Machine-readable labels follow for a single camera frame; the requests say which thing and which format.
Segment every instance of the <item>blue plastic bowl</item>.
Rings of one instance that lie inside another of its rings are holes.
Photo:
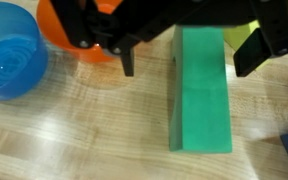
[[[0,2],[0,101],[21,96],[43,77],[48,53],[25,9]]]

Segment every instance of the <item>yellow object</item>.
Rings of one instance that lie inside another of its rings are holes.
[[[238,48],[244,43],[248,36],[259,27],[257,21],[253,21],[249,24],[237,26],[235,28],[224,29],[224,40],[233,50],[237,51]],[[269,60],[261,64],[257,69],[262,68],[270,62]]]

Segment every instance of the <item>green foam block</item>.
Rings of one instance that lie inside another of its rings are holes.
[[[170,122],[170,150],[232,151],[223,32],[176,26],[176,97]]]

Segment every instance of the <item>orange object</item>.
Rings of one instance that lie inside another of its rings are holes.
[[[96,0],[99,11],[108,14],[111,14],[120,2],[121,0]],[[105,55],[98,44],[90,49],[80,49],[71,45],[50,0],[39,1],[36,16],[42,34],[54,45],[70,52],[76,59],[85,62],[104,62],[115,59]]]

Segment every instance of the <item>wood grain surface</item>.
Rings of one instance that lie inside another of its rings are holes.
[[[38,0],[8,0],[34,16]],[[0,179],[288,180],[288,55],[237,78],[225,46],[233,152],[169,152],[174,28],[119,60],[85,64],[48,43],[49,66],[26,95],[0,102]]]

